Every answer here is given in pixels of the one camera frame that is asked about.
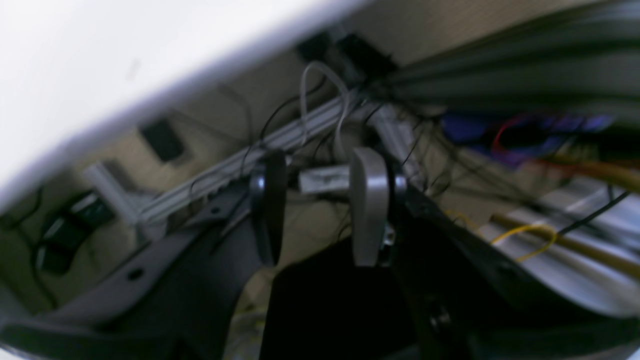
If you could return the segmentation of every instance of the floor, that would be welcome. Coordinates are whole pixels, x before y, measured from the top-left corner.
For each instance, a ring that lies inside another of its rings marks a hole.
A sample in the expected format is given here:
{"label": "floor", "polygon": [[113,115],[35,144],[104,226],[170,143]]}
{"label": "floor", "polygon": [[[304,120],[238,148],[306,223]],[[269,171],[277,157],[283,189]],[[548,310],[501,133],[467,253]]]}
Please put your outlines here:
{"label": "floor", "polygon": [[[401,65],[481,38],[508,26],[518,24],[544,13],[575,6],[589,0],[379,0],[354,14],[345,24],[373,41],[380,49],[393,54]],[[298,81],[304,65],[293,51],[280,53],[261,66],[246,71],[226,83],[247,98],[253,114],[253,136],[256,136],[275,107],[297,94]],[[333,96],[328,86],[314,96],[319,104]],[[285,111],[276,119],[270,131],[282,126],[294,116],[294,109]],[[215,84],[197,99],[181,104],[169,112],[168,117],[180,138],[188,147],[188,161],[162,164],[157,161],[137,132],[131,131],[111,145],[78,161],[74,168],[60,174],[44,188],[43,210],[25,223],[26,232],[36,238],[45,213],[59,206],[80,189],[89,187],[81,171],[89,164],[108,158],[116,159],[141,187],[157,192],[167,191],[197,175],[219,160],[244,147],[247,123],[242,121],[243,109],[220,93]],[[222,130],[236,139],[212,135],[184,120],[189,117]],[[436,177],[445,166],[446,157],[437,145],[429,145],[429,134],[417,147],[417,154],[426,153],[426,166],[430,176]],[[473,154],[468,154],[473,161]],[[555,182],[545,183],[531,172],[510,172],[497,165],[492,170],[512,178],[525,189],[545,192]],[[461,169],[454,169],[454,177]],[[465,186],[481,186],[472,177],[462,180]],[[507,211],[511,207],[471,199],[449,193],[437,198],[441,207],[463,211],[471,221],[481,225],[492,212]],[[26,211],[33,197],[24,199],[14,213]],[[286,232],[282,260],[276,269],[265,269],[248,283],[238,309],[266,306],[269,284],[277,271],[303,259],[331,244],[338,230],[346,223],[346,208],[327,202],[307,203],[292,201],[287,207]],[[0,275],[31,313],[46,311],[50,305],[36,286],[28,267],[29,254],[21,239],[13,233],[2,233],[0,242]],[[96,232],[80,249],[72,269],[63,277],[43,274],[44,283],[60,304],[64,304],[89,288],[136,246],[132,231],[115,223]]]}

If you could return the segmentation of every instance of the white cable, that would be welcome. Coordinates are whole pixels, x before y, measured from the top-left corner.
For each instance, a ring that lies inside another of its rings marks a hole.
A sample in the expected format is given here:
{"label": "white cable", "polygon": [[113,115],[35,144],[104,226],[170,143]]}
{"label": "white cable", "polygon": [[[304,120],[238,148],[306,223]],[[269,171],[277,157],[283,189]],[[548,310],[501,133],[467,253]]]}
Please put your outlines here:
{"label": "white cable", "polygon": [[347,114],[349,112],[349,89],[347,89],[347,85],[329,66],[321,63],[320,61],[310,62],[302,72],[302,78],[300,79],[300,120],[302,122],[302,141],[300,142],[300,146],[302,147],[307,143],[308,137],[307,74],[311,69],[316,69],[322,72],[338,88],[342,96],[342,113],[340,114],[340,119],[335,126],[335,137],[333,138],[333,141],[338,150],[339,156],[342,159],[346,159],[347,156],[342,146],[342,135],[340,134],[340,129],[342,128],[342,123],[344,122],[344,119],[347,117]]}

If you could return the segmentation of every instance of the metal frame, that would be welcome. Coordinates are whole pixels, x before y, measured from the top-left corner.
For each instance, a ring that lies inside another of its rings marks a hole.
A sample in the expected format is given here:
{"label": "metal frame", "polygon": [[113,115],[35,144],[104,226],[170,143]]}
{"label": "metal frame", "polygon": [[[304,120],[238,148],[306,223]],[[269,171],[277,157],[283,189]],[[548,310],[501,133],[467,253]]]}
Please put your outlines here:
{"label": "metal frame", "polygon": [[[360,94],[353,90],[349,96],[357,99]],[[358,104],[358,101],[352,101],[352,104]],[[335,98],[311,112],[307,122],[308,136],[316,136],[334,126],[339,119],[340,111],[340,98]],[[389,152],[400,161],[404,161],[415,139],[411,127],[394,120],[395,118],[393,106],[384,105],[374,114],[371,122]],[[229,181],[247,174],[255,162],[268,151],[266,149],[295,149],[300,143],[301,136],[301,122],[295,120],[265,137],[262,146],[259,143],[254,144],[248,154],[249,148],[245,147],[189,181],[155,198],[140,197],[130,186],[123,185],[106,163],[90,166],[84,171],[84,176],[93,183],[105,200],[128,224],[157,223],[165,221],[169,215],[187,206],[194,199],[216,192]],[[243,158],[244,169],[241,169]],[[404,164],[404,171],[414,181],[422,181],[420,168],[413,156]]]}

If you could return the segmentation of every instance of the white desk surface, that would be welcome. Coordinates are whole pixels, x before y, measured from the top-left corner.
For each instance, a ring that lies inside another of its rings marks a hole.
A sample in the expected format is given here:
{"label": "white desk surface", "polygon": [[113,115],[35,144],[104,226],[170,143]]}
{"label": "white desk surface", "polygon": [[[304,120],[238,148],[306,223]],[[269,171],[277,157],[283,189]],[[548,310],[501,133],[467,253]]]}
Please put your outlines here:
{"label": "white desk surface", "polygon": [[0,212],[368,0],[0,0]]}

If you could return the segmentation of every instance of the yellow cable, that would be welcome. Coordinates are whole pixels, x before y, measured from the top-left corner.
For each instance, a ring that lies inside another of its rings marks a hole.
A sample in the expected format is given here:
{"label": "yellow cable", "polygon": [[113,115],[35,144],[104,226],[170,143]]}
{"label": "yellow cable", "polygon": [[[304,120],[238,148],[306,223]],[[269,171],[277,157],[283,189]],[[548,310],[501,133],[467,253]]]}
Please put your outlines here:
{"label": "yellow cable", "polygon": [[444,211],[445,214],[447,214],[448,217],[454,217],[451,219],[451,221],[455,222],[456,218],[462,220],[465,225],[470,226],[471,229],[473,230],[477,230],[478,228],[480,228],[473,220],[471,220],[471,218],[469,216],[467,216],[467,214],[465,213],[461,213],[460,211],[454,211],[454,210],[445,210]]}
{"label": "yellow cable", "polygon": [[558,239],[558,233],[556,232],[556,230],[549,226],[549,225],[545,225],[545,224],[532,224],[532,225],[524,225],[524,226],[520,226],[520,227],[516,227],[515,229],[509,230],[506,233],[498,236],[497,238],[493,239],[491,241],[492,245],[495,245],[497,242],[504,240],[506,238],[508,238],[511,235],[515,235],[515,234],[519,234],[519,233],[524,233],[526,231],[531,231],[531,230],[544,230],[546,232],[549,233],[550,235],[550,239],[548,243],[545,244],[545,246],[541,247],[540,249],[524,255],[524,256],[520,256],[519,258],[517,258],[516,260],[519,262],[523,262],[526,259],[532,258],[535,255],[541,254],[542,252],[547,251],[547,249],[549,249],[551,247],[551,245],[553,245],[556,240]]}

